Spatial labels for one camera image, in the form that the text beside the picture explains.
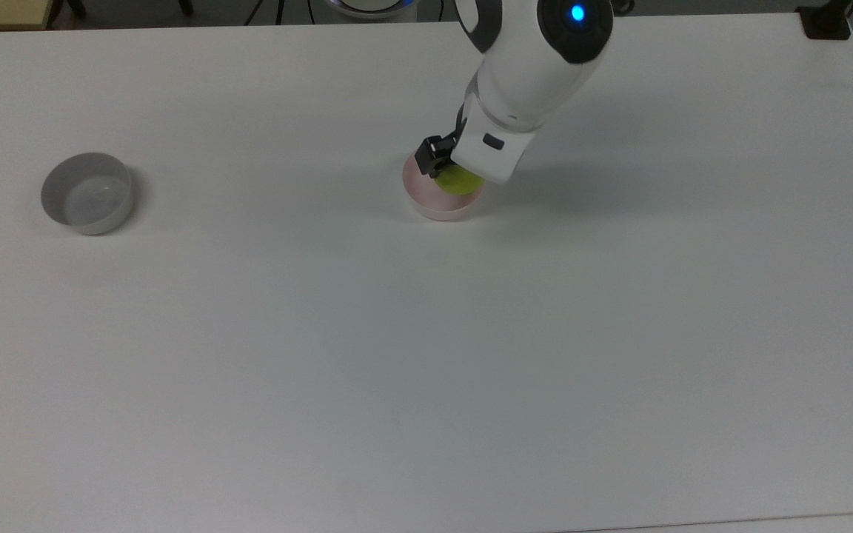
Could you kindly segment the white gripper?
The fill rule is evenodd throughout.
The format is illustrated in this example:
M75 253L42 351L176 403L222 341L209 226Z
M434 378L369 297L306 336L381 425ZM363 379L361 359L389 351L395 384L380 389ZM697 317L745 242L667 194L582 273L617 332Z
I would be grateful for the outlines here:
M476 95L468 95L461 106L459 135L427 136L414 152L414 161L431 179L460 166L483 180L504 184L536 134L507 126L485 111Z

